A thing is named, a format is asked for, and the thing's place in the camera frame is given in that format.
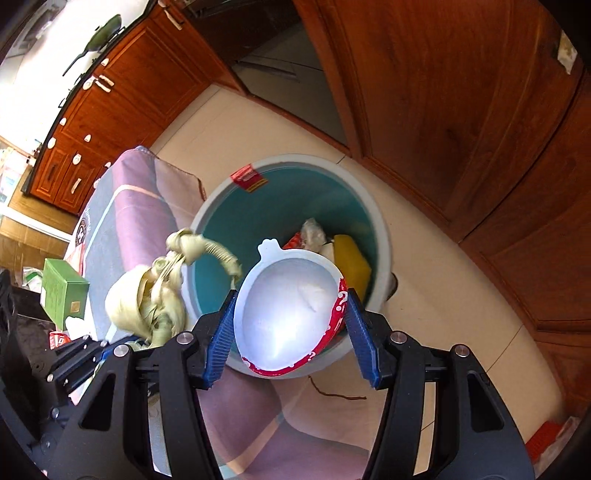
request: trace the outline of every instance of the red sticker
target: red sticker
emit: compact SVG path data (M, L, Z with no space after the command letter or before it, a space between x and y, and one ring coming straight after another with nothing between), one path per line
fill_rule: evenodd
M246 190L248 193L254 192L257 188L262 187L268 182L267 179L258 173L251 164L242 167L240 170L236 170L230 175L232 181L238 185L242 190Z

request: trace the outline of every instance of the wooden cabinet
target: wooden cabinet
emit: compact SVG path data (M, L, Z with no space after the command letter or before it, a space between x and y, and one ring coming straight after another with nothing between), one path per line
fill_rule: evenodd
M357 160L456 241L533 165L582 73L556 60L560 27L536 0L294 2Z
M33 189L37 197L70 213L79 213L92 193L93 183L106 171L104 156L85 142L75 142L59 132L54 138L55 146L44 156Z
M164 31L149 18L130 33L124 45L111 52L109 63L101 71L114 82L114 92L148 114L159 127L156 131L170 125L209 85L193 60L178 48L178 33L176 29Z
M513 192L460 245L553 351L570 398L591 402L591 74ZM563 348L549 345L562 345ZM586 382L565 365L574 361Z
M241 91L215 52L181 19L176 7L155 5L99 59L60 113L50 133L56 146L37 160L31 194L79 214L103 166L125 150L151 146L212 81ZM74 165L77 154L83 160Z
M218 83L240 95L245 95L245 89L236 76L201 34L185 21L183 13L172 0L164 0L164 3L165 7L154 7L151 18L169 38L174 39L179 58L182 58L186 65L198 65L209 82Z
M108 85L98 73L95 76L101 85ZM93 82L82 90L64 114L66 124L57 129L70 140L86 143L103 163L115 161L130 148L151 145L163 131L133 97L124 95L123 82L107 88L110 91Z

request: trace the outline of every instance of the red label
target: red label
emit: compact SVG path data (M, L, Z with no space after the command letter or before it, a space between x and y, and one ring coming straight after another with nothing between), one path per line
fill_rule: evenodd
M248 193L254 192L257 188L262 187L268 182L267 179L258 173L251 164L242 167L240 170L236 170L230 175L232 181L238 185L242 190L246 190Z
M49 332L49 348L51 350L70 342L70 337L63 332Z

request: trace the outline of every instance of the green box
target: green box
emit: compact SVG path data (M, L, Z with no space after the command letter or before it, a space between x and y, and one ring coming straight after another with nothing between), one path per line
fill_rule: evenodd
M88 287L89 283L65 260L45 259L41 306L58 329L64 329L68 317L84 318Z

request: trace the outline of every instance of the beige floor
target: beige floor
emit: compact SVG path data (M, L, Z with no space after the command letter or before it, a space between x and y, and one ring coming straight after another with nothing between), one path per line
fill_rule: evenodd
M392 269L400 281L384 309L391 326L423 345L441 349L455 343L469 345L525 440L544 421L561 417L558 386L519 318L460 248L423 214L356 162L264 107L225 90L209 90L195 105L200 108L188 109L155 146L160 158L201 178L207 192L239 167L271 155L317 155L349 170L374 196L389 227ZM371 448L384 394L369 389L354 356L315 374L314 380L325 392L368 397L363 417L366 438L350 441L346 435L353 429L348 430L347 419L340 419L339 435ZM432 385L427 385L425 405L417 471L428 464ZM291 415L290 423L298 428L298 412Z

